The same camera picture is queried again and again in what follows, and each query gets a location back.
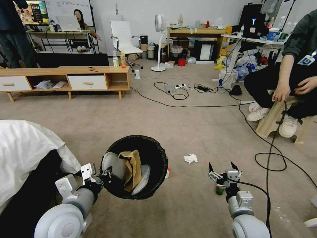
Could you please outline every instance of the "carpet floor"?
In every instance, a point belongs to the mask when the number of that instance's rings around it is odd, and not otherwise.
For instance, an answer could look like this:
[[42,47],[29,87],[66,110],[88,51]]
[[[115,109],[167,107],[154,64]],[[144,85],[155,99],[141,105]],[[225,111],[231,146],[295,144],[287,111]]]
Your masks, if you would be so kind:
[[[142,95],[162,103],[181,105],[235,105],[238,101],[227,93],[198,93],[188,90],[186,100],[174,100],[156,89],[154,82],[194,86],[200,83],[217,86],[213,78],[219,71],[214,65],[175,66],[165,72],[152,72],[154,61],[137,60],[144,65],[142,78],[131,76],[131,86]],[[252,100],[243,84],[242,100]],[[265,188],[266,170],[256,164],[254,155],[268,152],[269,145],[260,140],[246,124],[237,106],[168,107],[150,101],[131,89],[119,100],[118,94],[19,96],[11,103],[0,93],[0,119],[22,119],[54,131],[83,165],[99,168],[101,157],[116,140],[131,134],[155,138],[166,150],[171,173],[153,197],[147,200],[123,200],[103,189],[92,209],[93,221],[85,237],[233,237],[232,219],[225,195],[215,193],[215,183],[208,178],[208,162],[218,173],[230,168],[230,161],[243,170],[241,181]],[[248,106],[241,106],[247,114]],[[251,123],[255,129],[257,123]],[[277,136],[275,145],[305,169],[317,181],[317,124],[314,123],[305,143],[296,145]],[[188,164],[185,155],[195,154],[198,163]],[[267,156],[259,157],[266,165]],[[271,230],[277,237],[317,237],[317,228],[307,228],[303,221],[317,217],[310,203],[317,191],[307,176],[287,162],[283,172],[269,173],[271,197]],[[283,168],[280,157],[272,156],[271,169]],[[265,221],[266,196],[256,188],[241,185],[254,196],[255,216]]]

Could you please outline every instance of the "standing fan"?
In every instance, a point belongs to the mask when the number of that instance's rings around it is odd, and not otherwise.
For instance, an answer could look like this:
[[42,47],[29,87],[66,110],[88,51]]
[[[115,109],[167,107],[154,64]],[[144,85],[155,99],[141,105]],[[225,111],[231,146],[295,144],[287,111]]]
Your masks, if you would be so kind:
[[162,35],[161,35],[159,42],[158,42],[158,65],[152,67],[151,70],[164,71],[165,67],[159,65],[160,56],[161,56],[161,41],[162,41],[162,38],[163,38],[163,36],[165,34],[165,30],[166,30],[166,19],[165,19],[165,16],[163,14],[157,14],[155,16],[155,30],[161,31]]

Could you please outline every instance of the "man's hand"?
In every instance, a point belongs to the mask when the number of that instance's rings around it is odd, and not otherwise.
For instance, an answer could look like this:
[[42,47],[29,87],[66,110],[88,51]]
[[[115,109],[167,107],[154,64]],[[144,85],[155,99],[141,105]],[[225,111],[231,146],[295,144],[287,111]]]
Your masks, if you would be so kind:
[[290,95],[290,92],[291,89],[287,83],[278,84],[272,99],[274,101],[285,101],[285,99]]
[[295,94],[307,94],[317,87],[317,76],[309,77],[298,84],[298,88],[294,89]]

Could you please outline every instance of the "wooden tv cabinet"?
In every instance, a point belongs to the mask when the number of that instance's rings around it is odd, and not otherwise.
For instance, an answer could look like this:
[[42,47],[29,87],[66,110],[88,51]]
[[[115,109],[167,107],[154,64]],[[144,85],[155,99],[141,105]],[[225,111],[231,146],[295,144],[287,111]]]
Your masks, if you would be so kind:
[[[0,91],[7,92],[11,102],[14,98],[11,92],[68,92],[72,99],[73,91],[118,91],[122,99],[125,91],[130,90],[131,68],[115,68],[113,66],[63,66],[58,68],[20,68],[0,69]],[[43,80],[53,83],[67,81],[59,89],[36,89],[35,86]]]

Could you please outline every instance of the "red container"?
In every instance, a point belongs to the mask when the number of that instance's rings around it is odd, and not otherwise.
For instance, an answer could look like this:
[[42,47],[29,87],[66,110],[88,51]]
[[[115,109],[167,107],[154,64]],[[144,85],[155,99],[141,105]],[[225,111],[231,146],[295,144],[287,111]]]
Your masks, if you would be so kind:
[[178,60],[178,66],[185,66],[186,64],[186,59],[179,59]]

